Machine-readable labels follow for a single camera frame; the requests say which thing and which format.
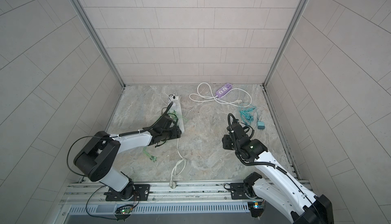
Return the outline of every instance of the work surface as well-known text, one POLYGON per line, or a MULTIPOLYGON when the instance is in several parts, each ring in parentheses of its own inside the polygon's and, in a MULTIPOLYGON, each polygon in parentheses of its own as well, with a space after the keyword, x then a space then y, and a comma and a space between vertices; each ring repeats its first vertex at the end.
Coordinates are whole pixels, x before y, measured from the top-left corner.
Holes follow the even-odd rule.
MULTIPOLYGON (((211 85, 215 92, 222 85, 211 85)), ((266 104, 262 88, 259 85, 233 85, 234 88, 246 90, 253 98, 252 104, 257 107, 260 120, 265 122, 266 129, 256 128, 257 120, 252 123, 254 137, 267 146, 279 163, 288 169, 286 153, 278 137, 275 125, 266 104)), ((207 85, 201 85, 200 93, 210 96, 207 85)), ((227 134, 227 114, 232 113, 239 119, 237 107, 222 105, 215 101, 199 103, 189 99, 189 94, 197 92, 197 85, 167 86, 127 86, 121 97, 108 133, 135 131, 152 125, 168 102, 166 94, 176 93, 181 96, 182 114, 185 118, 185 132, 179 139, 179 151, 187 159, 186 168, 174 180, 212 180, 243 179, 250 173, 259 172, 254 166, 244 166, 236 158, 234 151, 222 148, 221 139, 227 134)), ((224 100, 232 102, 237 99, 249 102, 249 97, 239 90, 226 95, 224 100)), ((134 148, 117 155, 114 167, 122 171, 133 181, 169 181, 173 167, 180 160, 176 150, 177 140, 169 140, 161 147, 155 145, 146 148, 147 152, 157 157, 152 162, 143 148, 134 148)))

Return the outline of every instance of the white power cord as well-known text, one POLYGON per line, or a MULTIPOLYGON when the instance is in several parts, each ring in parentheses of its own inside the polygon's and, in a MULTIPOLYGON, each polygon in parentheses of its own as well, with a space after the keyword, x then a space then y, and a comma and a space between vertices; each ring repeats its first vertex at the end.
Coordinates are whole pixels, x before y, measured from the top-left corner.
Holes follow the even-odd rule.
POLYGON ((175 164, 175 167, 172 169, 172 172, 171 172, 171 180, 170 180, 170 188, 176 188, 176 183, 172 180, 172 177, 173 176, 178 176, 180 173, 183 172, 183 170, 185 169, 186 167, 186 159, 181 155, 181 153, 179 152, 179 149, 178 149, 178 145, 179 145, 179 138, 178 138, 178 141, 176 143, 176 150, 178 151, 178 154, 179 156, 182 158, 181 160, 179 160, 176 164, 175 164), (176 168, 178 167, 178 165, 180 163, 184 162, 184 165, 183 165, 183 168, 182 170, 179 172, 179 173, 176 173, 176 168))
POLYGON ((196 94, 190 94, 190 95, 189 95, 189 98, 190 98, 191 100, 195 101, 195 102, 216 101, 216 102, 218 102, 219 104, 231 104, 231 105, 233 105, 233 106, 239 107, 239 105, 233 104, 235 101, 233 101, 233 102, 227 102, 227 101, 222 100, 222 98, 223 98, 225 95, 229 94, 230 92, 232 92, 232 91, 235 90, 235 89, 237 89, 237 90, 242 90, 242 91, 245 92, 248 96, 250 96, 250 103, 248 103, 248 105, 247 105, 247 106, 250 106, 250 104, 252 103, 253 99, 251 98, 251 95, 250 95, 249 93, 247 93, 245 90, 239 89, 239 88, 234 88, 234 89, 231 89, 230 91, 228 91, 226 94, 224 94, 221 98, 218 98, 217 95, 216 95, 216 96, 213 96, 212 88, 210 87, 210 85, 209 85, 208 83, 200 83, 200 84, 198 85, 198 87, 197 87, 197 93, 196 93, 196 94), (206 84, 206 85, 209 86, 209 90, 210 90, 210 93, 212 94, 212 96, 204 96, 204 95, 201 95, 201 94, 199 93, 198 89, 199 89, 199 86, 200 86, 201 84, 206 84), (192 99, 192 98, 191 98, 191 95, 197 95, 197 96, 200 96, 200 97, 203 98, 203 99, 209 99, 209 100, 202 100, 202 101, 200 101, 200 100, 195 100, 195 99, 192 99))

